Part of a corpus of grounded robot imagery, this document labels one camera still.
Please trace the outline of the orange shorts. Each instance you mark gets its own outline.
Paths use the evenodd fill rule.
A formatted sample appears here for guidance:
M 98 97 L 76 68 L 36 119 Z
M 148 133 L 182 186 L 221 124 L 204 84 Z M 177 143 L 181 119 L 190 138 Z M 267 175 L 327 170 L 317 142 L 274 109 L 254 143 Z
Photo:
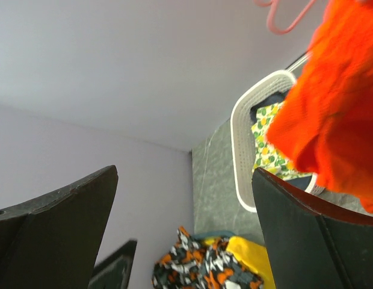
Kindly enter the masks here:
M 330 1 L 267 140 L 373 214 L 373 1 Z

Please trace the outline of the pink wire hanger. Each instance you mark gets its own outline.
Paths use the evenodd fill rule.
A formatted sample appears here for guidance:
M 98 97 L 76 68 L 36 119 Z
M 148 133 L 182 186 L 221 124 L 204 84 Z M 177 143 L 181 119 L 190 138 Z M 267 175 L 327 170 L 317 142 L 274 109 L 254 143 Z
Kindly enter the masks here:
M 275 35 L 290 33 L 305 16 L 311 11 L 318 1 L 286 1 L 268 0 L 253 3 L 267 10 L 266 26 Z

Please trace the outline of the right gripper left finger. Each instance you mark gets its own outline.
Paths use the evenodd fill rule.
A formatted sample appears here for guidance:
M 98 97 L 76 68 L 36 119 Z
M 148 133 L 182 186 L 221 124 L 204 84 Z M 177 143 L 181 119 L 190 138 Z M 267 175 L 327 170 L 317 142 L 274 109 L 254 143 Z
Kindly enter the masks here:
M 0 288 L 87 288 L 117 183 L 107 166 L 0 209 Z

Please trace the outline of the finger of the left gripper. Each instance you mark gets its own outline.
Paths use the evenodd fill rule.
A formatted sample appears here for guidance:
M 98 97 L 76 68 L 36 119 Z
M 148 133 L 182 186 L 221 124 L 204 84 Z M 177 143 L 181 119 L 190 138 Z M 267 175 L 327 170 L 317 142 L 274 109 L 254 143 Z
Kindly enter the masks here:
M 137 240 L 130 239 L 93 270 L 88 288 L 127 289 L 131 277 Z

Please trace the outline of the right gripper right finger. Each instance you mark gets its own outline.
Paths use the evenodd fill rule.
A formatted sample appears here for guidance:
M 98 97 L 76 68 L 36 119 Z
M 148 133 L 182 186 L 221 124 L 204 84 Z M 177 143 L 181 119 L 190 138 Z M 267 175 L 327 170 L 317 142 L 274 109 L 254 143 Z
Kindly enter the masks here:
M 373 288 L 373 217 L 264 169 L 252 190 L 277 288 Z

